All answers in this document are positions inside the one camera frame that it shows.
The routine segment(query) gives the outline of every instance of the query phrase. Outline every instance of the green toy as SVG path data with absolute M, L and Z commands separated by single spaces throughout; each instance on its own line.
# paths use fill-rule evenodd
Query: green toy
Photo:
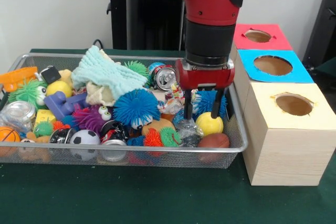
M 171 127 L 164 127 L 160 130 L 161 142 L 165 147 L 178 147 L 181 144 L 181 137 Z
M 51 136 L 53 133 L 52 123 L 50 122 L 40 122 L 34 128 L 34 134 L 36 137 L 40 136 Z
M 31 80 L 28 83 L 19 85 L 19 88 L 10 93 L 9 102 L 25 101 L 35 106 L 36 111 L 39 109 L 46 109 L 44 98 L 46 97 L 47 84 L 43 81 Z
M 131 69 L 132 71 L 146 77 L 148 79 L 148 69 L 147 67 L 138 62 L 137 60 L 136 61 L 131 61 L 131 62 L 125 62 L 125 67 Z

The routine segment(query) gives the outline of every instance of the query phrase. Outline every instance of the orange basketball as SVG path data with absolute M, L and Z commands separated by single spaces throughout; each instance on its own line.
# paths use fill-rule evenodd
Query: orange basketball
M 0 127 L 0 142 L 20 142 L 20 136 L 10 127 Z M 16 147 L 0 146 L 0 157 L 9 156 L 15 151 Z

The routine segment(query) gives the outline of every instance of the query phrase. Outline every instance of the purple toy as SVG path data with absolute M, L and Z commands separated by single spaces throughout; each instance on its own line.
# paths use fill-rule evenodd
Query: purple toy
M 82 93 L 73 97 L 66 98 L 65 94 L 57 91 L 55 94 L 44 98 L 44 103 L 48 109 L 54 114 L 58 121 L 62 120 L 66 115 L 72 114 L 75 109 L 82 109 L 90 106 L 86 103 L 87 94 Z
M 106 121 L 111 120 L 112 108 L 93 105 L 90 108 L 76 110 L 72 115 L 80 129 L 94 131 L 99 135 Z

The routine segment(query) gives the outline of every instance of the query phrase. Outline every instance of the metal basket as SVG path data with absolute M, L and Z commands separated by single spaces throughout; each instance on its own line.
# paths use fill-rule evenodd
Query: metal basket
M 57 69 L 74 70 L 78 66 L 81 57 L 82 55 L 30 53 L 19 57 L 10 68 L 10 71 L 31 66 L 36 66 L 41 71 L 49 65 L 53 65 Z M 137 56 L 110 57 L 122 64 L 130 60 L 137 60 L 146 66 L 156 61 L 174 65 L 175 60 L 178 59 Z M 1 153 L 12 153 L 9 156 L 0 157 L 0 163 L 228 168 L 237 153 L 246 149 L 247 136 L 233 84 L 228 88 L 226 98 L 228 106 L 227 115 L 224 118 L 224 133 L 229 137 L 229 148 L 170 148 L 0 142 Z M 84 160 L 87 155 L 91 154 L 95 157 L 90 160 Z M 208 162 L 201 162 L 200 156 Z

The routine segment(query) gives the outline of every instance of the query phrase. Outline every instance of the yellow ball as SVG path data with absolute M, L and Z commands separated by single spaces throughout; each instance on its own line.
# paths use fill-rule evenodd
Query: yellow ball
M 72 95 L 72 90 L 69 85 L 64 81 L 55 81 L 47 87 L 47 96 L 55 94 L 57 91 L 61 91 L 66 97 Z
M 203 131 L 204 136 L 213 133 L 222 133 L 224 124 L 222 118 L 219 116 L 216 119 L 211 117 L 211 112 L 206 112 L 200 115 L 196 120 L 196 125 Z

